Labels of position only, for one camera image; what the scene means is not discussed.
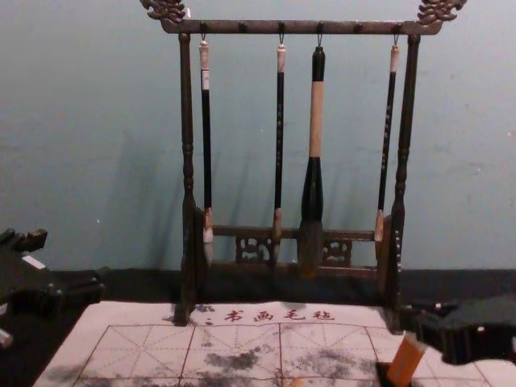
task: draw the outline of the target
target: orange object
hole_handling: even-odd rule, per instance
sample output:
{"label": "orange object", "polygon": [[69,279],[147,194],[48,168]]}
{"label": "orange object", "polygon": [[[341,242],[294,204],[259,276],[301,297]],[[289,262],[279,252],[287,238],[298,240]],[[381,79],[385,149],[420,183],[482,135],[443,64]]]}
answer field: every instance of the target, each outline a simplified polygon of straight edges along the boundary
{"label": "orange object", "polygon": [[414,334],[407,334],[389,367],[387,379],[396,387],[408,387],[426,349]]}
{"label": "orange object", "polygon": [[292,379],[292,383],[289,387],[302,387],[303,386],[303,380],[299,378]]}

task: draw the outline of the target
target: brush rack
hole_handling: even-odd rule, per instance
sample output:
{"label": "brush rack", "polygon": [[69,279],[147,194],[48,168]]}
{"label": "brush rack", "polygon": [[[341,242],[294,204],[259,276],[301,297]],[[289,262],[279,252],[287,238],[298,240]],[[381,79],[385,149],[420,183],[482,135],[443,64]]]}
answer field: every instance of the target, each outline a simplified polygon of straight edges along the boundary
{"label": "brush rack", "polygon": [[[383,240],[375,241],[374,231],[325,230],[323,260],[318,268],[318,276],[365,277],[376,280],[388,327],[393,333],[401,332],[404,322],[414,313],[410,306],[402,304],[400,272],[405,221],[404,195],[414,112],[418,47],[422,36],[438,34],[444,22],[455,19],[454,10],[460,10],[467,0],[421,0],[418,19],[414,21],[194,20],[185,19],[185,5],[181,0],[140,1],[148,10],[148,16],[159,20],[166,33],[178,36],[180,46],[181,139],[185,195],[182,206],[181,300],[175,312],[177,325],[188,323],[190,312],[200,301],[209,271],[273,273],[285,276],[295,276],[298,272],[297,264],[281,262],[274,264],[272,259],[265,260],[260,253],[265,249],[269,257],[273,256],[272,227],[214,225],[214,237],[235,238],[235,261],[227,263],[215,260],[209,264],[206,260],[202,240],[204,211],[196,206],[194,199],[190,36],[192,34],[407,36],[408,50],[397,146],[395,198],[390,215],[385,216],[384,219]],[[281,230],[282,239],[297,237],[298,229]],[[375,243],[376,267],[352,267],[352,244],[356,241]]]}

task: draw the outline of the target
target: large calligraphy brush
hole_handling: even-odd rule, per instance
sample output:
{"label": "large calligraphy brush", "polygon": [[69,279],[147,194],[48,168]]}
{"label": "large calligraphy brush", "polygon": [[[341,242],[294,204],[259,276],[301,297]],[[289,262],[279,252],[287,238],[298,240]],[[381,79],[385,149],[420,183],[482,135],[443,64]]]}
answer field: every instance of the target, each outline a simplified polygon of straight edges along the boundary
{"label": "large calligraphy brush", "polygon": [[323,258],[323,179],[321,175],[321,130],[323,125],[324,65],[320,39],[312,56],[310,103],[310,149],[298,232],[300,278],[313,278]]}

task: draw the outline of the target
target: carved dragon finial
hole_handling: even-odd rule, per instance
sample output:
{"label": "carved dragon finial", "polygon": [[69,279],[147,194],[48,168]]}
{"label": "carved dragon finial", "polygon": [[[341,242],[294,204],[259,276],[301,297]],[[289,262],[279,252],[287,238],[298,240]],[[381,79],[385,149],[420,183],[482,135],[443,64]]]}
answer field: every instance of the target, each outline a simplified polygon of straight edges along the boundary
{"label": "carved dragon finial", "polygon": [[146,10],[152,7],[147,15],[154,20],[161,22],[181,23],[185,17],[185,4],[182,0],[139,0]]}
{"label": "carved dragon finial", "polygon": [[418,13],[419,22],[423,26],[433,23],[448,22],[457,17],[453,9],[460,10],[468,0],[421,0]]}

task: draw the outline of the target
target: metal hook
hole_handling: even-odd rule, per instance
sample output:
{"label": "metal hook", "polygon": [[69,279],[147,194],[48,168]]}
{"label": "metal hook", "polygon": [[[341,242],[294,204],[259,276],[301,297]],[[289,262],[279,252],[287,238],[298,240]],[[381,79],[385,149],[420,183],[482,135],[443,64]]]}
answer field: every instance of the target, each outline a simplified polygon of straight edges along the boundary
{"label": "metal hook", "polygon": [[283,44],[283,38],[285,37],[285,23],[284,22],[280,22],[279,30],[280,30],[280,44]]}
{"label": "metal hook", "polygon": [[402,24],[398,23],[396,24],[396,27],[393,29],[394,33],[394,45],[397,46],[397,39],[400,37],[400,32],[402,30]]}
{"label": "metal hook", "polygon": [[319,22],[319,24],[317,25],[317,44],[319,47],[321,47],[321,42],[323,41],[323,29],[324,28],[324,24],[323,22]]}
{"label": "metal hook", "polygon": [[206,22],[201,22],[201,39],[206,39],[206,31],[208,30],[208,25]]}

